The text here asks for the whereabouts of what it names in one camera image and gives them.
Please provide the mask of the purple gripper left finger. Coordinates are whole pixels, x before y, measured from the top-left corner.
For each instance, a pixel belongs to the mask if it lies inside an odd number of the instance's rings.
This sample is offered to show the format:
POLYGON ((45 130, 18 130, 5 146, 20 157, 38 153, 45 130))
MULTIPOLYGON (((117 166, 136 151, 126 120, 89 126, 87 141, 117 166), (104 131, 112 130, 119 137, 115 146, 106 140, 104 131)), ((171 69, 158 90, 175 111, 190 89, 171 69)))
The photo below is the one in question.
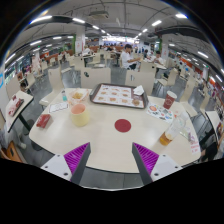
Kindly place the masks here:
POLYGON ((72 183, 79 184, 90 153, 90 143, 85 143, 64 155, 55 154, 42 166, 42 169, 72 183))

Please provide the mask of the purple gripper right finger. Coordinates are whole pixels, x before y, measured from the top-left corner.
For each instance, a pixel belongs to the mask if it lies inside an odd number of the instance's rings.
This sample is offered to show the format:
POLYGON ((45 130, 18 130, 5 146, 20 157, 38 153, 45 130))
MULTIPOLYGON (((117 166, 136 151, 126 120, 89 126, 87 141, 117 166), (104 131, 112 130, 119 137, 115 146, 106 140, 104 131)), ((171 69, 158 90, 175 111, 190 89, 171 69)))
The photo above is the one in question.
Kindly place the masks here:
POLYGON ((132 144, 132 154, 144 185, 150 184, 182 169, 182 167, 167 154, 159 155, 137 143, 132 144))

